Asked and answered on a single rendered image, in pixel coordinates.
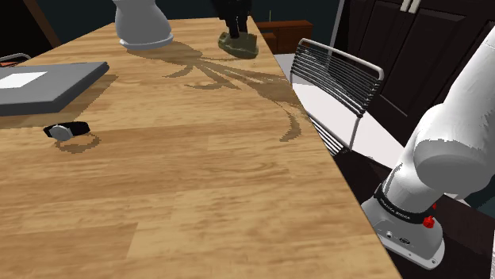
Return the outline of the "brown wooden cabinet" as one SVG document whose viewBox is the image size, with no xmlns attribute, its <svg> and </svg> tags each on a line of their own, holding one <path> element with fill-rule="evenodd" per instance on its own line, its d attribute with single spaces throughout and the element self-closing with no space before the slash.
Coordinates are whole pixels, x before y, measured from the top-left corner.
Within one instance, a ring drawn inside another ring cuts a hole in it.
<svg viewBox="0 0 495 279">
<path fill-rule="evenodd" d="M 307 20 L 261 21 L 256 26 L 274 55 L 295 53 L 302 38 L 310 39 L 313 24 Z"/>
</svg>

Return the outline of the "white vase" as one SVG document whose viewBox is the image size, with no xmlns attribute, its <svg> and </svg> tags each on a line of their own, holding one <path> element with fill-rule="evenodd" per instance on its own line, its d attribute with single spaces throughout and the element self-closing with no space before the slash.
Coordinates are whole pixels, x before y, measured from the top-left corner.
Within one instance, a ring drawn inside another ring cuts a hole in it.
<svg viewBox="0 0 495 279">
<path fill-rule="evenodd" d="M 174 39 L 171 26 L 155 0 L 112 0 L 119 43 L 130 50 L 150 50 Z"/>
</svg>

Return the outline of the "dark panelled wardrobe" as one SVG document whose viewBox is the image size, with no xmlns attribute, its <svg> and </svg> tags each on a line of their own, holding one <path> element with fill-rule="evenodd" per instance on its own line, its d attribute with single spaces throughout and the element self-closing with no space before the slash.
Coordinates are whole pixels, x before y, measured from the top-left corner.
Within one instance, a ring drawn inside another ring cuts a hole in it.
<svg viewBox="0 0 495 279">
<path fill-rule="evenodd" d="M 370 115 L 400 144 L 495 27 L 495 0 L 343 0 L 335 48 L 384 70 Z"/>
</svg>

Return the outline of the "grey closed laptop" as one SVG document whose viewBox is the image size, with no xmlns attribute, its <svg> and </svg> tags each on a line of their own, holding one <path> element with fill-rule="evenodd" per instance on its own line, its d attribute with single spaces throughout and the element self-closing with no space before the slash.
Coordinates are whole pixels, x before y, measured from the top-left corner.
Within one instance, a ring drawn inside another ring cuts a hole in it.
<svg viewBox="0 0 495 279">
<path fill-rule="evenodd" d="M 106 62 L 0 68 L 0 117 L 58 113 L 108 70 Z"/>
</svg>

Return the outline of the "dark robot stand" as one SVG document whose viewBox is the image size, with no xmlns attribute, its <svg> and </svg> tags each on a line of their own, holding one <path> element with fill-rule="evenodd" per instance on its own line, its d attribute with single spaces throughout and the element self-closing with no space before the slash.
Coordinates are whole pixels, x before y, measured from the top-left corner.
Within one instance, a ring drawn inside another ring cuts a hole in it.
<svg viewBox="0 0 495 279">
<path fill-rule="evenodd" d="M 333 157 L 358 202 L 372 196 L 391 169 L 355 151 Z M 443 227 L 445 255 L 432 270 L 402 256 L 388 254 L 403 279 L 490 279 L 495 219 L 443 195 L 436 202 Z"/>
</svg>

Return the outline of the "grey metal chair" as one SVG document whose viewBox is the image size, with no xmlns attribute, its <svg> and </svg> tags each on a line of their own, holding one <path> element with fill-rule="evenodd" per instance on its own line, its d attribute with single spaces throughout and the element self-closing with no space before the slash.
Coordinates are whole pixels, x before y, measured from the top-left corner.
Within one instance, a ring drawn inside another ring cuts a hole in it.
<svg viewBox="0 0 495 279">
<path fill-rule="evenodd" d="M 25 53 L 16 53 L 0 57 L 0 67 L 14 67 L 15 65 L 31 59 Z"/>
</svg>

